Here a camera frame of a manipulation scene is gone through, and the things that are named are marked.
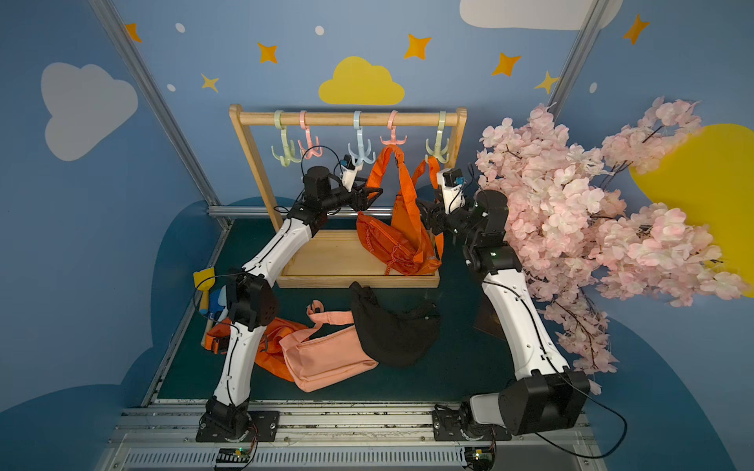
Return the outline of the orange bag green hook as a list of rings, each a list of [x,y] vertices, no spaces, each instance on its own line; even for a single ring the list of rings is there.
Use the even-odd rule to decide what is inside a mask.
[[[406,255],[406,262],[395,261],[392,268],[404,275],[427,275],[442,265],[444,236],[436,226],[431,225],[432,212],[443,210],[440,201],[430,204],[417,199],[416,183],[429,166],[430,182],[439,195],[438,172],[440,164],[435,157],[421,162],[410,176],[404,164],[404,155],[396,155],[399,169],[400,192],[396,196],[391,227],[401,234],[401,242],[395,246],[398,253]]]

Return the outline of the orange bag pink hook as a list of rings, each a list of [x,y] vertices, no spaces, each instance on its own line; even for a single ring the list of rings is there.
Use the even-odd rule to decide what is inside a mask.
[[[441,257],[421,219],[417,204],[416,181],[423,175],[424,165],[416,172],[408,170],[404,151],[385,146],[372,167],[365,187],[380,190],[389,166],[398,170],[400,189],[395,198],[390,224],[363,213],[357,215],[357,235],[361,245],[386,266],[386,274],[395,271],[404,276],[428,276],[442,265]]]

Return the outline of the black sling bag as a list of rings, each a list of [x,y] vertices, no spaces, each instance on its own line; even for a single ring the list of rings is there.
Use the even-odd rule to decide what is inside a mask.
[[[380,364],[409,367],[422,359],[436,343],[442,319],[434,302],[406,312],[383,307],[369,287],[350,286],[351,314],[363,351]]]

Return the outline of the pink shoulder bag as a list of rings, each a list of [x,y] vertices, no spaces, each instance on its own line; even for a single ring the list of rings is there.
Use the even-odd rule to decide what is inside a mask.
[[[362,348],[351,311],[326,311],[314,300],[306,314],[313,326],[280,341],[285,364],[302,391],[312,393],[378,366]]]

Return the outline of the orange sling bag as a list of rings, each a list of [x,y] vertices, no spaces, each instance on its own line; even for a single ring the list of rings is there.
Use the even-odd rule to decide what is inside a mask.
[[[294,382],[294,378],[285,362],[281,341],[284,337],[306,329],[306,325],[276,317],[267,326],[255,357],[255,365],[268,373],[288,381]],[[231,321],[225,319],[216,324],[206,336],[206,350],[215,354],[226,353],[231,336]]]

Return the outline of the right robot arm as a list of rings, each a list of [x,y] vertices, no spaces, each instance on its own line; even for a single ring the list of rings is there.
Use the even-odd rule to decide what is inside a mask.
[[[465,423],[502,427],[513,436],[573,427],[590,384],[584,373],[569,367],[535,312],[522,263],[505,239],[506,196],[483,190],[452,212],[440,202],[422,201],[418,207],[434,235],[463,238],[467,266],[481,282],[514,363],[516,380],[502,392],[472,396],[465,406]]]

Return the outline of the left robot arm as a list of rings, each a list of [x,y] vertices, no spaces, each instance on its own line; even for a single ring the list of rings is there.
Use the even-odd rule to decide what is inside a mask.
[[[198,424],[198,443],[243,443],[253,432],[247,412],[257,349],[267,326],[278,314],[273,287],[285,266],[313,239],[328,214],[344,206],[364,211],[381,196],[382,188],[356,177],[346,186],[326,167],[315,166],[302,178],[304,190],[287,212],[276,235],[226,282],[230,344],[221,377],[206,402]]]

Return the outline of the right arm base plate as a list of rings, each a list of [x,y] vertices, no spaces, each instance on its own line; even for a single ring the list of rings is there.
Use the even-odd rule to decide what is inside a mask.
[[[431,411],[431,417],[436,442],[492,442],[512,439],[504,427],[476,422],[465,403],[458,409],[436,404]]]

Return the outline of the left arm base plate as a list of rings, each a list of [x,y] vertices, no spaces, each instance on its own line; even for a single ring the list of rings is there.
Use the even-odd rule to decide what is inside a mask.
[[[272,443],[276,439],[279,411],[205,412],[200,418],[198,443]]]

